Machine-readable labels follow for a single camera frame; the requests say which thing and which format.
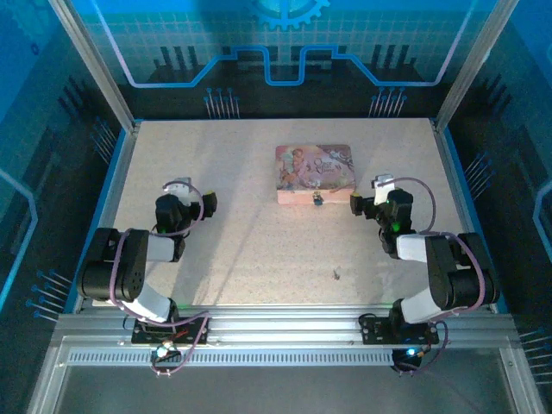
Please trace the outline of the pink illustrated tin box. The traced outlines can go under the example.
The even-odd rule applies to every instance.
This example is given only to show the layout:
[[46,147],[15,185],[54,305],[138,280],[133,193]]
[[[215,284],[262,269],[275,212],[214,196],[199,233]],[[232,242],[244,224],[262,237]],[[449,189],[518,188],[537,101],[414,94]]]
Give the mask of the pink illustrated tin box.
[[346,204],[356,188],[351,148],[344,144],[282,145],[275,149],[275,188],[281,205]]

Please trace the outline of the aluminium table side rail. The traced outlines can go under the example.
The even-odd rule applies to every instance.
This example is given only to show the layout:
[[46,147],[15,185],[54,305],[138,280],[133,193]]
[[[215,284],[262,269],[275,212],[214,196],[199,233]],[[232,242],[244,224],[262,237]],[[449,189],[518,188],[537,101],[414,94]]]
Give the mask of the aluminium table side rail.
[[496,269],[494,263],[492,262],[492,257],[480,225],[480,220],[477,216],[474,201],[468,189],[467,179],[465,178],[461,160],[456,150],[452,135],[448,129],[444,129],[443,132],[440,131],[436,126],[435,118],[430,118],[430,124],[434,132],[436,145],[438,147],[441,161],[447,176],[448,185],[455,201],[461,226],[465,231],[475,232],[481,237],[483,247],[490,262],[490,268],[493,272],[493,276],[495,277],[498,287],[500,287],[499,280],[496,278]]
[[77,278],[79,271],[85,262],[85,256],[91,245],[92,238],[98,227],[112,228],[116,220],[118,205],[121,200],[122,190],[128,174],[130,161],[134,152],[135,143],[140,131],[141,121],[138,121],[131,132],[121,131],[114,153],[108,166],[103,182],[102,190],[97,201],[96,209],[91,219],[91,225],[85,238],[82,253],[78,259],[74,281],[69,291],[64,312],[66,314],[79,313],[82,298],[77,290]]

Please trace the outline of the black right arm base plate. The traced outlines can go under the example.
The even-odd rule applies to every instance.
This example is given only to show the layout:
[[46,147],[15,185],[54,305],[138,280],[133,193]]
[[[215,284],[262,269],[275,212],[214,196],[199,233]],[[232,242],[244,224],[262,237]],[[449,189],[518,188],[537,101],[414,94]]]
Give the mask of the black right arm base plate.
[[391,317],[372,313],[358,318],[364,345],[422,346],[437,345],[439,336],[427,323],[408,324]]

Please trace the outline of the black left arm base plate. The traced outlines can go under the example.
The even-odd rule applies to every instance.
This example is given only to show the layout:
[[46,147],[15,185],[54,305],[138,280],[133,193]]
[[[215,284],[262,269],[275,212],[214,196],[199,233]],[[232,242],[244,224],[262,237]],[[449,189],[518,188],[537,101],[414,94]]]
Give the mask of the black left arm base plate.
[[191,345],[200,333],[198,344],[204,345],[207,342],[209,324],[205,324],[204,328],[200,330],[202,322],[203,319],[199,318],[178,327],[165,328],[136,321],[132,330],[131,343],[134,345],[159,345],[164,341],[171,341],[178,345]]

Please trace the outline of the aluminium mounting rail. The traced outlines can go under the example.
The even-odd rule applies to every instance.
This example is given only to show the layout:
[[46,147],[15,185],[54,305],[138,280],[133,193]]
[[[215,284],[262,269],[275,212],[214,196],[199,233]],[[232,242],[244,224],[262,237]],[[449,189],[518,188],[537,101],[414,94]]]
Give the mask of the aluminium mounting rail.
[[[375,305],[212,305],[189,306],[183,317],[209,314],[207,343],[217,348],[358,348],[362,344],[358,318],[365,313],[385,317],[388,304]],[[53,331],[57,342],[104,342],[127,346],[133,318],[113,306],[88,307],[60,316]],[[448,317],[439,330],[451,348],[518,348],[512,316],[494,307]]]

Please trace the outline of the aluminium frame post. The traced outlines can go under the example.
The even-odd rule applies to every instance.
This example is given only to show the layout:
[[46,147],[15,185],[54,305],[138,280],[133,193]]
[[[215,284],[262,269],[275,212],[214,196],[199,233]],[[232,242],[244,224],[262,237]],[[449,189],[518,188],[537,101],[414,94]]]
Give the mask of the aluminium frame post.
[[135,132],[135,119],[109,68],[70,0],[47,0],[117,121],[126,133]]
[[518,3],[519,0],[496,1],[436,116],[438,134],[444,133]]

